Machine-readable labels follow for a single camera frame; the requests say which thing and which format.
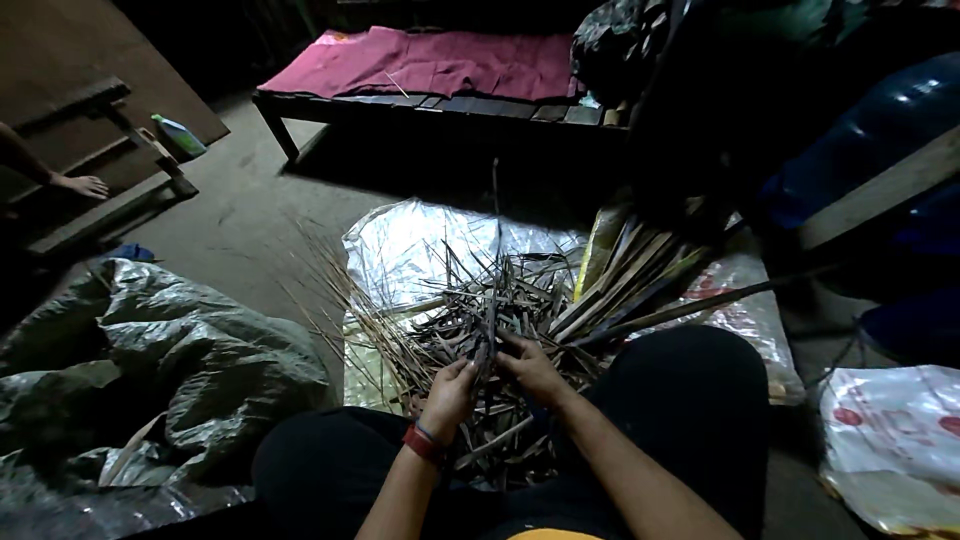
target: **bare foot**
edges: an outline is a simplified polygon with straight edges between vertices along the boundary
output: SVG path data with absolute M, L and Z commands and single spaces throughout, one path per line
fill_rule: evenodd
M 90 197 L 92 199 L 106 200 L 109 196 L 107 185 L 95 176 L 69 178 L 62 174 L 54 174 L 50 178 L 50 184 L 72 189 L 84 197 Z

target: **bed frame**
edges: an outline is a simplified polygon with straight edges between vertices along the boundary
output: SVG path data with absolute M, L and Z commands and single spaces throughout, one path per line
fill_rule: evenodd
M 491 97 L 454 96 L 452 99 L 426 94 L 359 95 L 326 99 L 311 93 L 257 90 L 253 103 L 283 148 L 289 162 L 300 156 L 283 118 L 326 124 L 402 125 L 425 129 L 439 136 L 470 135 L 497 142 L 537 144 L 565 141 L 577 145 L 593 143 L 615 148 L 626 139 L 628 129 L 604 126 L 603 109 L 570 103 L 538 105 Z M 620 117 L 626 122 L 630 113 Z

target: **yellow shirt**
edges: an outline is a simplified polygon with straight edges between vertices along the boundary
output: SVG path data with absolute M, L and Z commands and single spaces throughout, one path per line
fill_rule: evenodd
M 572 530 L 559 530 L 558 528 L 533 528 L 524 530 L 520 534 L 510 537 L 510 540 L 598 540 L 596 536 L 583 534 L 582 532 L 573 532 Z

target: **grey tarp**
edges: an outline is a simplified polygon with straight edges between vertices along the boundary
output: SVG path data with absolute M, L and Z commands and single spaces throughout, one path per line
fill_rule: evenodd
M 197 484 L 249 467 L 260 438 L 319 408 L 326 389 L 303 327 L 159 266 L 104 260 L 0 346 L 0 528 L 119 537 L 242 502 L 249 488 Z M 128 439 L 164 412 L 105 482 Z

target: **wrist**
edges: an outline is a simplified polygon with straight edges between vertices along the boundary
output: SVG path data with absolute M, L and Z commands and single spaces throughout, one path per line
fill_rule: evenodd
M 554 395 L 551 407 L 560 416 L 565 416 L 569 410 L 586 398 L 581 396 L 571 386 L 565 385 Z
M 417 428 L 434 442 L 444 447 L 453 443 L 453 437 L 457 429 L 456 425 L 445 426 L 444 422 L 435 420 L 425 412 L 417 419 Z

